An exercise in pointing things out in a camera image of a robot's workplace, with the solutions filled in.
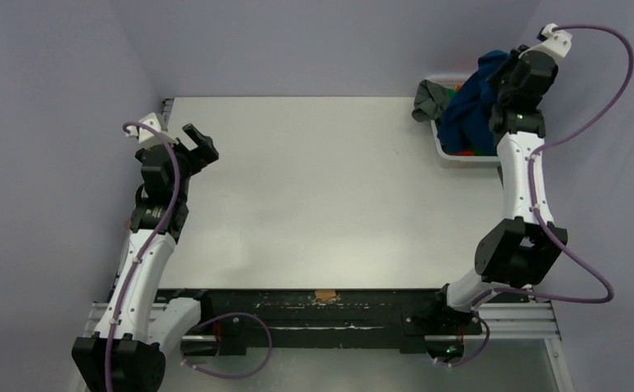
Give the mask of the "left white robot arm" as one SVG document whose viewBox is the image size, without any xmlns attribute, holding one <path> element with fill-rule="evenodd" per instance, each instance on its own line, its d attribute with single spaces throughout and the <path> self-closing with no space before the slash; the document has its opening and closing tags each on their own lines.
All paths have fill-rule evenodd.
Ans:
<svg viewBox="0 0 634 392">
<path fill-rule="evenodd" d="M 191 123 L 182 131 L 193 149 L 142 121 L 128 122 L 124 130 L 142 145 L 135 154 L 142 183 L 109 304 L 91 335 L 77 338 L 71 351 L 90 391 L 159 390 L 183 334 L 203 334 L 214 323 L 212 309 L 190 298 L 173 299 L 159 316 L 152 314 L 189 214 L 190 179 L 219 158 L 213 140 Z"/>
</svg>

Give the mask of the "dark blue t shirt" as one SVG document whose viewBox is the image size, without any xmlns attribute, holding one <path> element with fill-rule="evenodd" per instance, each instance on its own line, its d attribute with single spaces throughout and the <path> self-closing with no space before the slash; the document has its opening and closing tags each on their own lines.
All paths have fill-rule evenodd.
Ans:
<svg viewBox="0 0 634 392">
<path fill-rule="evenodd" d="M 442 113 L 438 139 L 447 154 L 472 152 L 480 156 L 497 154 L 489 117 L 497 101 L 497 92 L 488 84 L 492 76 L 510 55 L 494 50 L 477 60 L 477 70 L 452 96 Z"/>
</svg>

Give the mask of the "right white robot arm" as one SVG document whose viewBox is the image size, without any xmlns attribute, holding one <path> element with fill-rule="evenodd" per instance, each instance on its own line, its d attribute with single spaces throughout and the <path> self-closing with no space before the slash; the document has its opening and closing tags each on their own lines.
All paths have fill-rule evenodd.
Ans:
<svg viewBox="0 0 634 392">
<path fill-rule="evenodd" d="M 408 316 L 416 329 L 459 333 L 479 323 L 488 332 L 480 307 L 500 294 L 527 295 L 564 252 L 568 232 L 556 225 L 545 191 L 547 128 L 538 105 L 568 52 L 568 47 L 521 46 L 488 76 L 495 96 L 488 129 L 502 173 L 502 219 L 479 241 L 473 269 L 444 285 L 424 310 Z"/>
</svg>

